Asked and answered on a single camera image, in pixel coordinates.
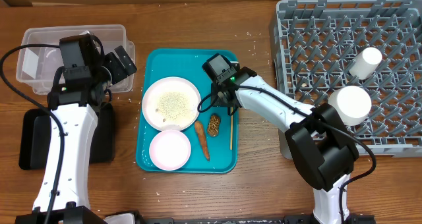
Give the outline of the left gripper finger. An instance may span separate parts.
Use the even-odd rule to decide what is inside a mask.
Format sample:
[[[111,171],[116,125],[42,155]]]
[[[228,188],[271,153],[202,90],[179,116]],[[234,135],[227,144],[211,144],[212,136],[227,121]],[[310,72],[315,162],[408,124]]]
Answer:
[[[125,66],[112,52],[105,55],[104,67],[111,73],[112,84],[117,84],[128,77]]]
[[[137,67],[133,60],[129,57],[128,53],[125,51],[123,46],[118,46],[115,48],[115,52],[119,57],[121,64],[128,76],[134,74],[137,71]]]

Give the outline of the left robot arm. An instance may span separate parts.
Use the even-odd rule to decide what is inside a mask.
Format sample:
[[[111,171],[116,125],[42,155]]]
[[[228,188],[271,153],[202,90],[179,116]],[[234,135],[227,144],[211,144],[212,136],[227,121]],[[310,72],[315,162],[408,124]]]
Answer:
[[[87,43],[60,43],[63,58],[53,78],[47,107],[50,142],[44,179],[30,214],[16,223],[103,223],[88,199],[90,149],[98,113],[111,84],[136,72],[121,46],[105,54]]]

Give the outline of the large white dinner plate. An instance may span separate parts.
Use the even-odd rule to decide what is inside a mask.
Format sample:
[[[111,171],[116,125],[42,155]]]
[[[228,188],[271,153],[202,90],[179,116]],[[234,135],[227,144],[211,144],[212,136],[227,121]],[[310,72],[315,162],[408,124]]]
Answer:
[[[193,83],[170,76],[149,86],[143,95],[141,109],[152,128],[182,131],[196,121],[200,100],[200,93]]]

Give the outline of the brown patterned food piece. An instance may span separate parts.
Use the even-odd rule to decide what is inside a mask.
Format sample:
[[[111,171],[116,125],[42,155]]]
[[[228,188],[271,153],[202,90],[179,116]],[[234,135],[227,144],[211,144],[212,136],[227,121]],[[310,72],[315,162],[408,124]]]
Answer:
[[[217,116],[217,114],[213,114],[210,116],[210,120],[208,123],[207,133],[211,137],[216,137],[219,133],[219,127],[221,123],[221,118]]]

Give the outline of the white cup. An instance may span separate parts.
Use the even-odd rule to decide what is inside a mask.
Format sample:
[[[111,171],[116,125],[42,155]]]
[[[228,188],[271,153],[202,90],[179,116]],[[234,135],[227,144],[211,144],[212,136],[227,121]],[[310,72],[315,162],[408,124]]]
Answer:
[[[355,63],[349,73],[360,80],[367,79],[374,73],[382,61],[382,53],[375,47],[367,47],[355,57]]]

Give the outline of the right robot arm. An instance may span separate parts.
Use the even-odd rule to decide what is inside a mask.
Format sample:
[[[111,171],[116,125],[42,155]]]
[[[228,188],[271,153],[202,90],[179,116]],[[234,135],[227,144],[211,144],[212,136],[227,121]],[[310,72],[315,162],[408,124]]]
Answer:
[[[254,111],[284,134],[295,168],[313,188],[317,223],[343,223],[349,216],[344,190],[359,152],[337,111],[296,101],[244,67],[208,69],[211,98],[229,109]]]

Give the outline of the pale green bowl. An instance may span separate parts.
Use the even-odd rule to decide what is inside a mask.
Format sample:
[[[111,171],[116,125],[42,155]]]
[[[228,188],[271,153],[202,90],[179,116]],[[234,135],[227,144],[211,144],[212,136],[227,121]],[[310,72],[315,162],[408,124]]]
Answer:
[[[372,101],[369,94],[357,86],[346,86],[331,93],[328,103],[336,109],[347,126],[361,124],[369,114]]]

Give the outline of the wooden chopstick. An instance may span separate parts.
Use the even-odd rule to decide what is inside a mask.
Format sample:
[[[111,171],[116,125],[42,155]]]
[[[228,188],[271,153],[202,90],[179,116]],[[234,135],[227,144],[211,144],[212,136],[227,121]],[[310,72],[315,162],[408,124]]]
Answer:
[[[233,108],[230,107],[230,139],[229,139],[229,149],[233,150]]]

